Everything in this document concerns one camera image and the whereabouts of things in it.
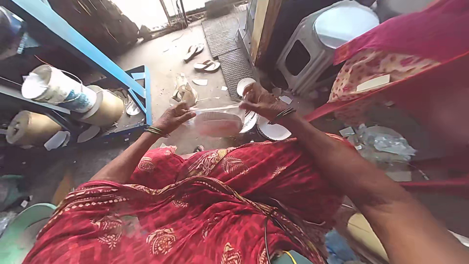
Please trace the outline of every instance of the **bangle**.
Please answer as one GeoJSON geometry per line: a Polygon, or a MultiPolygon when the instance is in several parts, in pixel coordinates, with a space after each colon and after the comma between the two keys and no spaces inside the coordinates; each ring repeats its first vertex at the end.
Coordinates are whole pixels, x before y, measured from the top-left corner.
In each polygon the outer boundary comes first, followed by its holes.
{"type": "Polygon", "coordinates": [[[169,138],[169,134],[164,134],[161,129],[156,128],[156,127],[153,127],[153,126],[150,126],[150,125],[147,126],[146,128],[144,128],[144,131],[150,132],[150,133],[153,133],[153,134],[160,135],[160,136],[162,136],[163,138],[169,138]]]}
{"type": "Polygon", "coordinates": [[[281,111],[276,117],[274,117],[272,119],[272,121],[269,121],[268,124],[276,124],[276,122],[275,122],[276,120],[278,120],[278,119],[280,119],[280,118],[282,118],[282,117],[284,117],[284,116],[286,116],[290,113],[294,113],[294,112],[296,112],[296,109],[293,109],[292,107],[290,107],[288,109],[285,109],[285,110],[281,111]]]}

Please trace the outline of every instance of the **printed saree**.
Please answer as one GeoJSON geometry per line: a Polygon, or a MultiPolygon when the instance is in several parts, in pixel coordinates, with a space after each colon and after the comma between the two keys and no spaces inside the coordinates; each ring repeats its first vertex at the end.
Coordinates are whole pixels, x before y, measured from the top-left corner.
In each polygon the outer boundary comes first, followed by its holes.
{"type": "MultiPolygon", "coordinates": [[[[330,135],[347,144],[342,138],[330,135]]],[[[296,139],[148,151],[131,183],[90,181],[60,203],[24,263],[266,264],[295,250],[324,264],[342,201],[296,139]]]]}

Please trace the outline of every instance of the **white plastic stool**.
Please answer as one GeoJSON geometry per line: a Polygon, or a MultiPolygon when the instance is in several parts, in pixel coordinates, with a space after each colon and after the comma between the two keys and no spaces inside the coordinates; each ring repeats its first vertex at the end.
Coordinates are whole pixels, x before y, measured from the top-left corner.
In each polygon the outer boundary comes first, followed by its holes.
{"type": "Polygon", "coordinates": [[[277,60],[288,89],[300,95],[311,92],[321,73],[332,64],[334,50],[377,25],[378,16],[371,9],[349,0],[302,19],[277,60]],[[287,67],[289,54],[302,60],[304,67],[291,72],[287,67]]]}

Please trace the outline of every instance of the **hand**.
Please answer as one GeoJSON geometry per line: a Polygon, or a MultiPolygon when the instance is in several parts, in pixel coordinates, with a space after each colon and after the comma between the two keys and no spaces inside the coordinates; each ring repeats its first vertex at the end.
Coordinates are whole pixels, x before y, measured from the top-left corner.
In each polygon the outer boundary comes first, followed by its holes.
{"type": "Polygon", "coordinates": [[[244,101],[239,108],[254,111],[271,121],[281,111],[288,109],[285,102],[276,98],[258,83],[246,86],[242,95],[244,101]]]}
{"type": "Polygon", "coordinates": [[[194,112],[188,112],[188,110],[189,105],[185,101],[181,101],[168,108],[152,126],[161,129],[165,134],[169,134],[182,123],[196,116],[194,112]]]}

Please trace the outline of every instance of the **ribbed floor mat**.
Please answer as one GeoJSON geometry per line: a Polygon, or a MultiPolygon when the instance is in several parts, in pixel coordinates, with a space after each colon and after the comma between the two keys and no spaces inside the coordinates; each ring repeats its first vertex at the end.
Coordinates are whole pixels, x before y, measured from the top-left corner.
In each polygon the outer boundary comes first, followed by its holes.
{"type": "Polygon", "coordinates": [[[221,71],[231,98],[240,101],[236,91],[238,82],[243,78],[253,78],[252,68],[235,41],[239,16],[246,14],[245,8],[236,8],[236,13],[202,21],[205,38],[214,59],[221,63],[221,71]]]}

